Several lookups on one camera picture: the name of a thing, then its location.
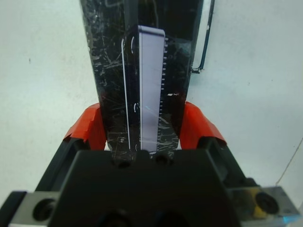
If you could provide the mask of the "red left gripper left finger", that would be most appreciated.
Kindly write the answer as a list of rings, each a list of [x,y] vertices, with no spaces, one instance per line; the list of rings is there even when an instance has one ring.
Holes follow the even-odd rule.
[[[85,109],[74,125],[69,128],[39,181],[36,191],[59,191],[77,152],[103,150],[105,145],[106,134],[100,105],[97,103]]]

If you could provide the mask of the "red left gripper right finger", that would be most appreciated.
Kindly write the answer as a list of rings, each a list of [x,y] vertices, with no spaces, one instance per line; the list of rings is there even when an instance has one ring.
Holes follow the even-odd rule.
[[[247,178],[222,134],[202,111],[190,102],[185,103],[179,140],[182,149],[208,150],[219,178],[226,187],[247,185]]]

